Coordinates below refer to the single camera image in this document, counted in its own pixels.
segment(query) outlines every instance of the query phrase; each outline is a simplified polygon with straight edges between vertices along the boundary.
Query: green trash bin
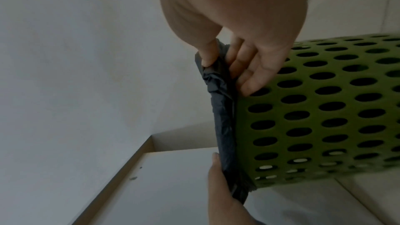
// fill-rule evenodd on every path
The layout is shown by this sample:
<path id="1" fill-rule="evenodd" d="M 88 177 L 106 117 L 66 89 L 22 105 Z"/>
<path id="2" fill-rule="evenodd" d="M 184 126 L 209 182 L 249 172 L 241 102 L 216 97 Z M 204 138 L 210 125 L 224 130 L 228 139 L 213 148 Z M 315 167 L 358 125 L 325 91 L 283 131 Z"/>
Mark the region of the green trash bin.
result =
<path id="1" fill-rule="evenodd" d="M 295 43 L 236 109 L 238 161 L 257 188 L 400 165 L 400 34 Z"/>

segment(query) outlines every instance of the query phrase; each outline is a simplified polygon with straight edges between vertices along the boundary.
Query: hand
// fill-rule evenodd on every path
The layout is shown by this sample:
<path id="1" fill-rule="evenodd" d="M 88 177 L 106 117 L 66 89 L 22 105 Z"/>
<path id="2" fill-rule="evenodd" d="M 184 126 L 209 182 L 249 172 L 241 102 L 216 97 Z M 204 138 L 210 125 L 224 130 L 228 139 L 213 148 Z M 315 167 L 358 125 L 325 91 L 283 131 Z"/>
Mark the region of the hand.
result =
<path id="1" fill-rule="evenodd" d="M 203 66 L 218 57 L 216 36 L 230 29 L 226 61 L 239 91 L 248 96 L 282 67 L 304 23 L 307 0 L 160 0 L 175 34 L 196 47 Z"/>
<path id="2" fill-rule="evenodd" d="M 232 198 L 221 169 L 220 156 L 212 155 L 208 172 L 208 219 L 210 225 L 256 225 L 256 221 L 236 199 Z"/>

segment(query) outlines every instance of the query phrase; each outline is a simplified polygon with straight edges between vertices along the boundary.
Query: perforated bin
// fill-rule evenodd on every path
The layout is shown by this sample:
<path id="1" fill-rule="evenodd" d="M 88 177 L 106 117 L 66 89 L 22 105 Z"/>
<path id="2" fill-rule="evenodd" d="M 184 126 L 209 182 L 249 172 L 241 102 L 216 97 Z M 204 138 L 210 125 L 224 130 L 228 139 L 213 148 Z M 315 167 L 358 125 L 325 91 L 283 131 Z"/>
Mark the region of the perforated bin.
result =
<path id="1" fill-rule="evenodd" d="M 400 34 L 295 43 L 236 118 L 239 164 L 258 188 L 400 165 Z"/>

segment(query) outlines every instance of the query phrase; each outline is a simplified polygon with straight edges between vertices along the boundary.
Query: green basket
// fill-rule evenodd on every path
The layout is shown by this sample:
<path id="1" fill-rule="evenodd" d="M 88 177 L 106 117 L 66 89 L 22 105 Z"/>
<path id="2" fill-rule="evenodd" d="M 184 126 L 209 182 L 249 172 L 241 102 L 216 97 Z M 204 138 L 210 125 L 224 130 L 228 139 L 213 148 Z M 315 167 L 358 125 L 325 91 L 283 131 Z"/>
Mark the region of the green basket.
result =
<path id="1" fill-rule="evenodd" d="M 400 165 L 400 34 L 295 43 L 236 115 L 239 164 L 257 188 Z"/>

